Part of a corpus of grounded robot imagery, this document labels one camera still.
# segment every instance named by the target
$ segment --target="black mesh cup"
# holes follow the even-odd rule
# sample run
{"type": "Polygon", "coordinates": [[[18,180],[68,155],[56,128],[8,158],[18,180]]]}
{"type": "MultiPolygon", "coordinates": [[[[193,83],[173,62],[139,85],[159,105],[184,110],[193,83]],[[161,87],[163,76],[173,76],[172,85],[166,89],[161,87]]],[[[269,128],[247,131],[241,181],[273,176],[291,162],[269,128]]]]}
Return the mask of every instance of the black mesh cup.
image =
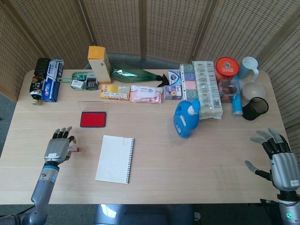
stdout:
{"type": "Polygon", "coordinates": [[[247,120],[255,120],[258,116],[265,114],[269,110],[269,105],[261,97],[254,97],[243,107],[243,117],[247,120]]]}

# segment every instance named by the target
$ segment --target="wooden table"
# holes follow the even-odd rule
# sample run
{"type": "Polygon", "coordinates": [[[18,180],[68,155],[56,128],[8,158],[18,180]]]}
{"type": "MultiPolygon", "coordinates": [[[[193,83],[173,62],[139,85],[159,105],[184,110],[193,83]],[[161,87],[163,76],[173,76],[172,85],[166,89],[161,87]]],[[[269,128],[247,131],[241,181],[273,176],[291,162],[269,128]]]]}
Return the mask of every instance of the wooden table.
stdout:
{"type": "MultiPolygon", "coordinates": [[[[75,71],[65,70],[63,77],[75,71]]],[[[0,204],[31,203],[48,142],[55,129],[67,126],[73,126],[71,134],[80,152],[60,165],[50,203],[256,203],[260,198],[276,199],[271,182],[254,175],[244,164],[249,160],[262,170],[270,169],[263,148],[249,139],[257,129],[274,127],[286,136],[265,72],[260,71],[257,81],[266,89],[267,114],[247,121],[233,116],[231,104],[223,104],[222,120],[200,121],[188,139],[180,138],[173,126],[178,101],[104,100],[106,127],[81,128],[78,101],[101,101],[100,90],[76,91],[62,83],[57,103],[36,106],[29,94],[32,76],[33,71],[25,76],[0,159],[0,204]],[[95,181],[103,135],[135,138],[129,184],[95,181]]]]}

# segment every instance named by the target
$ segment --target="wicker screen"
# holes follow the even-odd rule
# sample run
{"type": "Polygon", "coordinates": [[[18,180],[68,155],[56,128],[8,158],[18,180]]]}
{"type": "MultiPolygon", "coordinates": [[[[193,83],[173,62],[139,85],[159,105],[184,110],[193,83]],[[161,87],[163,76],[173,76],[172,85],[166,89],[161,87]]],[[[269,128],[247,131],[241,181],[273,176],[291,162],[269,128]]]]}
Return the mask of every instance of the wicker screen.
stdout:
{"type": "Polygon", "coordinates": [[[299,0],[219,0],[196,59],[257,57],[299,6],[299,0]]]}
{"type": "Polygon", "coordinates": [[[39,57],[41,55],[0,8],[0,93],[17,101],[24,76],[35,68],[39,57]]]}
{"type": "Polygon", "coordinates": [[[207,0],[147,0],[147,56],[187,63],[207,0]]]}
{"type": "Polygon", "coordinates": [[[266,60],[285,127],[300,123],[300,26],[266,60]]]}
{"type": "Polygon", "coordinates": [[[296,153],[298,161],[300,162],[300,128],[286,131],[289,139],[290,147],[293,152],[296,153]]]}
{"type": "Polygon", "coordinates": [[[140,54],[138,0],[83,0],[96,42],[109,53],[140,54]]]}
{"type": "Polygon", "coordinates": [[[74,1],[9,2],[51,58],[63,58],[67,69],[84,67],[90,39],[74,1]]]}

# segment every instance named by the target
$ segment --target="blue detergent bottle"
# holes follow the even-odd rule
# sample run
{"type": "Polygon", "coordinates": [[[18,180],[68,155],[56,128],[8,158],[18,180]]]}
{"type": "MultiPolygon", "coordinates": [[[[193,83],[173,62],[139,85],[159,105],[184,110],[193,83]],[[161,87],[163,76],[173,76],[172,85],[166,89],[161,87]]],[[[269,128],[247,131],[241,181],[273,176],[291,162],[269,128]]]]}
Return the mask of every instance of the blue detergent bottle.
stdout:
{"type": "Polygon", "coordinates": [[[174,114],[174,126],[180,137],[188,138],[199,124],[200,101],[198,99],[181,101],[174,114]]]}

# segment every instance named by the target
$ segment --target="gray carpet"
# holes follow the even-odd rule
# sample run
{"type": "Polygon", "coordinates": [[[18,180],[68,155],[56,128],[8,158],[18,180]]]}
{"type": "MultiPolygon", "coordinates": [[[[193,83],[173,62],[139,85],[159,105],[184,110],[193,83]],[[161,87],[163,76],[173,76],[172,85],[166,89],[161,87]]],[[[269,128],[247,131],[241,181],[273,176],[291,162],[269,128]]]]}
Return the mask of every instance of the gray carpet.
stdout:
{"type": "Polygon", "coordinates": [[[15,110],[15,103],[0,94],[0,156],[15,110]]]}
{"type": "MultiPolygon", "coordinates": [[[[136,68],[177,69],[178,63],[157,59],[140,60],[138,56],[109,54],[110,63],[127,63],[136,68]]],[[[0,95],[0,154],[15,109],[15,104],[0,95]]],[[[0,205],[0,215],[16,214],[28,205],[0,205]]],[[[92,224],[95,205],[50,205],[46,225],[88,225],[92,224]]],[[[195,211],[200,212],[202,225],[272,225],[270,218],[260,204],[197,204],[195,211]]],[[[278,207],[270,213],[274,220],[280,221],[278,207]]]]}

